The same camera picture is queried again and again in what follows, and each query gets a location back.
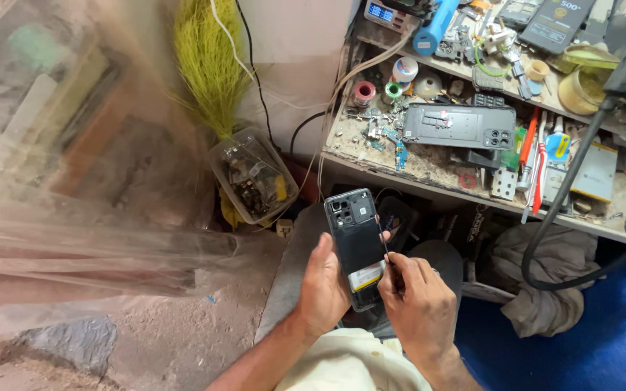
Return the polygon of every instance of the opened smartphone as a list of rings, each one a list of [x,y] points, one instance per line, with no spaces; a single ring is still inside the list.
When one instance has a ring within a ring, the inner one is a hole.
[[[387,254],[371,191],[336,195],[325,200],[324,206],[352,308],[363,312],[381,301],[378,281]]]

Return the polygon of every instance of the transparent plastic sheet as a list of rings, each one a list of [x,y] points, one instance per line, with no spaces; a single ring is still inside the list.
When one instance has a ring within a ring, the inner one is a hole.
[[[213,136],[155,7],[0,0],[0,333],[208,294],[282,251],[206,231]]]

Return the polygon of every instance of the white wall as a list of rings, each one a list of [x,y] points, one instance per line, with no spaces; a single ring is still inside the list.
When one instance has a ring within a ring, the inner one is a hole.
[[[339,56],[352,18],[361,0],[240,0],[253,36],[255,66],[265,90],[297,106],[327,103],[339,66]],[[243,29],[243,41],[248,38]],[[248,65],[247,53],[243,62]],[[289,152],[293,131],[325,104],[294,109],[264,95],[272,136]],[[243,99],[240,118],[266,129],[256,89]],[[306,125],[296,138],[297,155],[313,155],[322,145],[322,118]]]

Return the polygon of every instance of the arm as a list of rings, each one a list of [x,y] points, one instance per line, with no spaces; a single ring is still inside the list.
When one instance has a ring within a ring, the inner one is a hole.
[[[350,306],[339,281],[333,238],[325,233],[308,260],[299,302],[284,320],[241,356],[207,391],[272,390],[322,334],[332,330]]]
[[[386,267],[378,291],[407,357],[436,391],[482,391],[453,343],[456,295],[426,260],[397,253],[389,258],[395,268]]]

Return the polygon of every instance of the digital display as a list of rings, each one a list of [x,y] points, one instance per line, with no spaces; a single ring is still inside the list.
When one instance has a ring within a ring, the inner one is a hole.
[[[374,3],[370,3],[369,5],[369,13],[373,16],[377,16],[380,19],[387,20],[390,22],[393,19],[393,12],[388,10],[387,8],[379,7]]]

